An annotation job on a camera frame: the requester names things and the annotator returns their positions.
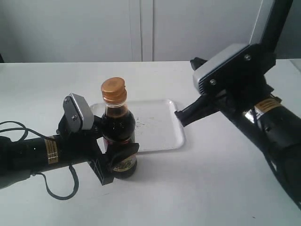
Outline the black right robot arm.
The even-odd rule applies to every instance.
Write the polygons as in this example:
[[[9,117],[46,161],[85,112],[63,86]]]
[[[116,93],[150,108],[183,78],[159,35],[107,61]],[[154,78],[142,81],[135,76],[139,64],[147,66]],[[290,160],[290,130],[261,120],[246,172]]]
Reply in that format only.
[[[205,92],[176,111],[183,126],[221,112],[262,152],[275,178],[301,204],[301,120],[272,94],[265,73],[276,64],[271,53],[229,58],[205,79]]]

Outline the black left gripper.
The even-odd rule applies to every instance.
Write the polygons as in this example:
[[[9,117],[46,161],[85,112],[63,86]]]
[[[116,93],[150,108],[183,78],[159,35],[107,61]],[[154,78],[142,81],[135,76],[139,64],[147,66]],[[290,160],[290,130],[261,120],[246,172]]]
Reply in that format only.
[[[136,164],[138,143],[114,143],[107,146],[107,156],[101,152],[97,139],[103,137],[102,118],[96,115],[90,130],[75,133],[70,131],[66,117],[63,116],[57,133],[59,165],[87,162],[103,186],[113,182],[111,172],[126,172]]]

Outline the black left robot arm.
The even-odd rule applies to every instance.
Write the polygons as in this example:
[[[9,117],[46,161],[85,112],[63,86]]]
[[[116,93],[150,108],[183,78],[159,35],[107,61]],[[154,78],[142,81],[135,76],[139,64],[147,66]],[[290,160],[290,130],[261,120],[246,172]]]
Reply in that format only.
[[[102,185],[113,182],[113,169],[138,152],[138,143],[112,144],[102,153],[97,140],[103,136],[101,119],[94,117],[89,129],[71,129],[63,117],[57,134],[17,141],[0,138],[0,186],[5,188],[30,176],[87,162]]]

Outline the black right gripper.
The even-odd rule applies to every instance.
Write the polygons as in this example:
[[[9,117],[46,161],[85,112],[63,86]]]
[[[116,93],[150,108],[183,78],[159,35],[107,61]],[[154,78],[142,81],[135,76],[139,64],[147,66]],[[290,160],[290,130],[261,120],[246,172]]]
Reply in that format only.
[[[274,54],[239,54],[214,76],[217,80],[204,85],[204,95],[183,110],[174,112],[177,119],[186,127],[218,112],[217,103],[223,99],[226,110],[243,112],[251,109],[274,90],[264,75],[275,65]]]

